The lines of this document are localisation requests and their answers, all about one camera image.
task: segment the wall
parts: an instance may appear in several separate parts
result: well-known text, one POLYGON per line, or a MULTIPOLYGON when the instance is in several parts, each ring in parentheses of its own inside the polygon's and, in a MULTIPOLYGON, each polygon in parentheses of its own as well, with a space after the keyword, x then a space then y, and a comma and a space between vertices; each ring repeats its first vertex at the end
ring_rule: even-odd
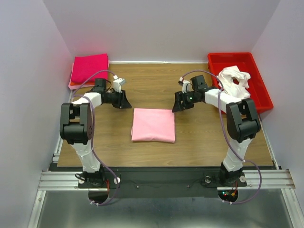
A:
POLYGON ((251 51, 279 0, 43 0, 72 55, 207 61, 251 51))
POLYGON ((277 162, 290 169, 304 210, 304 1, 281 0, 252 53, 274 103, 262 115, 277 162))
POLYGON ((67 100, 71 56, 40 0, 0 7, 0 227, 27 227, 67 100))

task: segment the white cloth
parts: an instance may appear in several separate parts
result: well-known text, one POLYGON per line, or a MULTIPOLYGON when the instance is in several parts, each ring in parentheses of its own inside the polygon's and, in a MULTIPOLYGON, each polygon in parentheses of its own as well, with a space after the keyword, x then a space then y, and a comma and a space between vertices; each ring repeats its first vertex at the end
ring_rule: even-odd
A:
POLYGON ((240 72, 237 66, 230 66, 224 68, 218 74, 218 78, 223 83, 224 93, 240 99, 250 97, 250 93, 246 90, 249 88, 248 80, 251 78, 249 73, 240 72), (238 85, 233 82, 234 78, 238 81, 238 85))

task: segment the red plastic tray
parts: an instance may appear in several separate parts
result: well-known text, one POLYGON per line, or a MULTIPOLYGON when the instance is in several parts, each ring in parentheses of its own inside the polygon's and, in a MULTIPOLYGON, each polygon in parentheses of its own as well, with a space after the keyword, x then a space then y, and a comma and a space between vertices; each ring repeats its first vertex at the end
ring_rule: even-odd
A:
MULTIPOLYGON (((208 61, 209 70, 214 75, 218 75, 223 68, 234 65, 237 65, 240 71, 250 74, 251 78, 248 80, 249 89, 247 91, 254 100, 258 113, 274 107, 251 53, 210 53, 208 54, 208 61)), ((212 83, 213 86, 219 88, 216 79, 212 78, 212 83)))

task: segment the gray floor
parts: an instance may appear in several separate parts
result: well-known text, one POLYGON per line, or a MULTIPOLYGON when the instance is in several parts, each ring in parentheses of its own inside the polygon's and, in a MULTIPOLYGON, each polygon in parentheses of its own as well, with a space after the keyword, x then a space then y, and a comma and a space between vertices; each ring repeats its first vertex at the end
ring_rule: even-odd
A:
MULTIPOLYGON (((253 194, 240 191, 239 200, 253 194)), ((48 192, 40 228, 289 228, 280 190, 261 190, 243 205, 219 199, 118 199, 112 205, 89 204, 85 191, 48 192)))

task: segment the wooden table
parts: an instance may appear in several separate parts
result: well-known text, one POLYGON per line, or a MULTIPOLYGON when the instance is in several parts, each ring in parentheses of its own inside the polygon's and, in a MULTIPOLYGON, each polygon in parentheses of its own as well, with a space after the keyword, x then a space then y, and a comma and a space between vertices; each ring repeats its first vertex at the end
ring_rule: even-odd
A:
MULTIPOLYGON (((174 93, 181 90, 179 78, 206 64, 113 64, 110 70, 127 83, 123 85, 133 108, 172 109, 174 93)), ((193 73, 187 78, 197 76, 193 73)), ((205 75, 211 85, 210 76, 205 75)), ((83 94, 88 89, 81 89, 83 94)), ((204 103, 175 114, 176 141, 132 142, 133 108, 119 110, 111 104, 95 109, 95 151, 111 167, 219 166, 228 146, 224 140, 217 108, 204 103)), ((263 132, 250 144, 246 159, 260 166, 273 165, 263 132)), ((58 167, 81 167, 75 150, 63 142, 58 167)))

